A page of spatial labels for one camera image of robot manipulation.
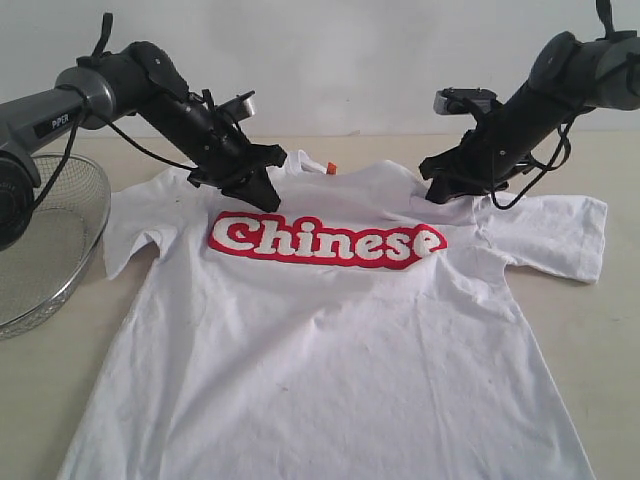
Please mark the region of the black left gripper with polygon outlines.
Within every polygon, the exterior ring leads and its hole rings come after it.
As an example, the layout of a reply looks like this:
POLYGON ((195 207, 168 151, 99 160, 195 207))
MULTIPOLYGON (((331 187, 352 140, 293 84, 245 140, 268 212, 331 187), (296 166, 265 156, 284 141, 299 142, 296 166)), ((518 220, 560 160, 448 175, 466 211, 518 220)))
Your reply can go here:
POLYGON ((196 138, 196 146, 188 153, 195 164, 188 182, 196 188, 215 187, 259 210, 277 210, 281 199, 266 167, 281 168, 286 151, 278 144, 250 144, 239 121, 222 107, 186 107, 185 114, 196 138))

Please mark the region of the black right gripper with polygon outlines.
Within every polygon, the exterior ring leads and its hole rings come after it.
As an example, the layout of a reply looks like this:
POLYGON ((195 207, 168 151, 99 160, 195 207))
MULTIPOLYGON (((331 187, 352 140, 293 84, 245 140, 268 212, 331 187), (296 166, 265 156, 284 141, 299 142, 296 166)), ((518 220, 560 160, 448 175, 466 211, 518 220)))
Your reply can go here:
POLYGON ((457 149, 425 157, 419 165, 424 180, 432 179, 425 199, 445 204, 463 196, 498 190, 523 170, 538 144, 538 119, 529 107, 495 107, 469 112, 476 126, 457 149))

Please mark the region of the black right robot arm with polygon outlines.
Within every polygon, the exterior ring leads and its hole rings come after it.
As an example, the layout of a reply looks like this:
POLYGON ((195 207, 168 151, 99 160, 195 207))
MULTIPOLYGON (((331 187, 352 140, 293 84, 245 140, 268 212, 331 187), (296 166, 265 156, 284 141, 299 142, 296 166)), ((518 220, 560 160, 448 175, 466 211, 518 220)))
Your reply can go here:
POLYGON ((619 31, 581 42, 570 32, 552 38, 528 78, 506 101, 481 88, 437 92, 439 115, 470 115, 476 125, 460 143, 419 166, 431 185, 427 200, 444 204, 460 196, 484 196, 507 188, 532 170, 547 173, 571 152, 568 132, 593 110, 639 107, 639 36, 619 31))

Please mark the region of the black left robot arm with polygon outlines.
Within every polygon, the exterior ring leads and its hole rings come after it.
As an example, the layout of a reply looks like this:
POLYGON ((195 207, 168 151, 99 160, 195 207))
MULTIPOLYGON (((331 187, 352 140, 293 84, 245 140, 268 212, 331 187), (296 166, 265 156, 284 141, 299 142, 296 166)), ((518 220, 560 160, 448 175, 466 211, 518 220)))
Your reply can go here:
POLYGON ((282 166, 286 154, 278 145, 252 143, 241 130, 254 114, 251 97, 215 104, 208 90, 191 91, 168 55, 146 41, 78 58, 52 89, 1 106, 1 247, 20 239, 52 188, 33 153, 63 134, 114 127, 129 115, 141 116, 191 161, 192 185, 276 211, 281 200, 267 169, 282 166))

